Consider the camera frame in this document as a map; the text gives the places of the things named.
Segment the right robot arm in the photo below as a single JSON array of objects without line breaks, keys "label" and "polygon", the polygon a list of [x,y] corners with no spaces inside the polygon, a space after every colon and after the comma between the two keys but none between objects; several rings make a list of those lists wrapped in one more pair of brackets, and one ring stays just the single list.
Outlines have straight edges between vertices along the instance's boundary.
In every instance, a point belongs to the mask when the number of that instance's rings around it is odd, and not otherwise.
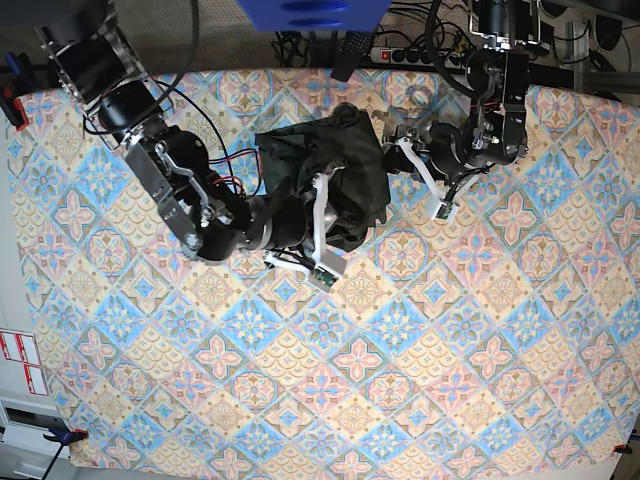
[{"label": "right robot arm", "polygon": [[262,250],[276,266],[313,270],[337,265],[327,246],[329,167],[299,194],[284,179],[248,197],[233,176],[212,170],[201,139],[165,121],[176,87],[155,97],[153,79],[122,33],[110,1],[39,1],[34,25],[64,90],[83,110],[90,135],[123,146],[125,161],[159,216],[192,260],[225,261],[237,250]]}]

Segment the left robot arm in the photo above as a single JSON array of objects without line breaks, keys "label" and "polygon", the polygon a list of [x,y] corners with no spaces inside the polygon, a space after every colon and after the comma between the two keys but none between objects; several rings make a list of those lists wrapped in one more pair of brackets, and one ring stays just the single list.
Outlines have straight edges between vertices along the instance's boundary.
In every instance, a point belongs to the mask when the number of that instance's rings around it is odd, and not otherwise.
[{"label": "left robot arm", "polygon": [[424,46],[429,60],[445,83],[470,100],[465,123],[456,127],[432,122],[428,140],[418,133],[396,134],[384,155],[392,174],[417,174],[421,167],[434,180],[460,187],[509,165],[528,150],[525,97],[529,89],[528,47],[541,40],[537,1],[470,1],[469,32],[480,44],[468,55],[465,83],[446,68],[435,45],[442,3],[433,1],[425,24]]}]

